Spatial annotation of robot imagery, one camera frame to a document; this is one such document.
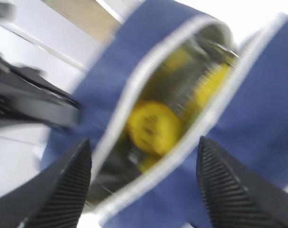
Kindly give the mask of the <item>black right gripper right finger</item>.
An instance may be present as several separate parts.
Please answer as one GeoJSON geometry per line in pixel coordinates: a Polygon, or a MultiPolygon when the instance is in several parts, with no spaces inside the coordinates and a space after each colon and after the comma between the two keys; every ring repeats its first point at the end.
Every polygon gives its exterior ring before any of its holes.
{"type": "Polygon", "coordinates": [[[288,228],[288,193],[203,136],[196,174],[214,228],[288,228]]]}

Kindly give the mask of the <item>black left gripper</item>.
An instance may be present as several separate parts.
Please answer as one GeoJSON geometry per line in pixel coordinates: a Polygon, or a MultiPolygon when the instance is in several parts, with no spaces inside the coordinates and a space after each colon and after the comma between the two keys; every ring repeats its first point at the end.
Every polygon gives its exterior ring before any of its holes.
{"type": "Polygon", "coordinates": [[[39,122],[71,128],[79,125],[81,116],[81,105],[45,80],[39,69],[15,67],[0,56],[0,128],[39,122]]]}

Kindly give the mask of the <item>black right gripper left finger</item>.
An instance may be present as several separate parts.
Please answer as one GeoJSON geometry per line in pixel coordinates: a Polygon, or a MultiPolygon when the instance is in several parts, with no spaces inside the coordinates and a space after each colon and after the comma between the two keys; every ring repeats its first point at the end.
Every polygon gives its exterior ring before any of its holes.
{"type": "Polygon", "coordinates": [[[75,228],[91,167],[90,141],[83,139],[36,177],[0,197],[0,228],[75,228]]]}

